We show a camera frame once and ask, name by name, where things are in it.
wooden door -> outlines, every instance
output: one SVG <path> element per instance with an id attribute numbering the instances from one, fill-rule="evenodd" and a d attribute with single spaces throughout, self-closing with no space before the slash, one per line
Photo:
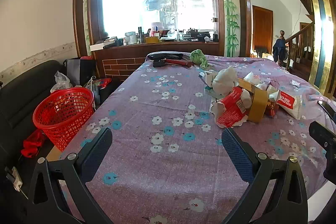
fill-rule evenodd
<path id="1" fill-rule="evenodd" d="M 273 11 L 253 6 L 253 49 L 265 48 L 272 54 L 272 44 Z"/>

red cloth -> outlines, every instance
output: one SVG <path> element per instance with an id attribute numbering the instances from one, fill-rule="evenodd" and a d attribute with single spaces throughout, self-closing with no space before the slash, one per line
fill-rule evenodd
<path id="1" fill-rule="evenodd" d="M 21 154 L 26 158 L 33 158 L 38 153 L 38 148 L 41 147 L 46 140 L 46 136 L 40 129 L 35 130 L 27 139 L 23 141 L 23 149 Z"/>

blue grip pad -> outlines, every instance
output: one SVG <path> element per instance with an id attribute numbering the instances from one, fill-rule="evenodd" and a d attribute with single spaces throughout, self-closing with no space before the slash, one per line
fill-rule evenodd
<path id="1" fill-rule="evenodd" d="M 251 183 L 254 180 L 252 162 L 228 130 L 223 131 L 222 143 L 241 179 Z"/>

black bag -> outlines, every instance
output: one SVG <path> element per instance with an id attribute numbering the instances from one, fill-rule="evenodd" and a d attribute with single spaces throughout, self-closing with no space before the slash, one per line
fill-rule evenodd
<path id="1" fill-rule="evenodd" d="M 80 57 L 67 59 L 63 62 L 67 77 L 73 86 L 84 86 L 95 74 L 96 61 Z"/>

brown packing tape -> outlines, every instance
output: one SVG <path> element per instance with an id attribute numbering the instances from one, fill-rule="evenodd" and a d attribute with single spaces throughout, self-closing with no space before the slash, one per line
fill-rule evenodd
<path id="1" fill-rule="evenodd" d="M 238 78 L 239 86 L 251 93 L 252 106 L 250 108 L 248 120 L 251 122 L 260 122 L 264 116 L 268 102 L 268 93 L 265 90 L 258 89 L 255 85 Z"/>

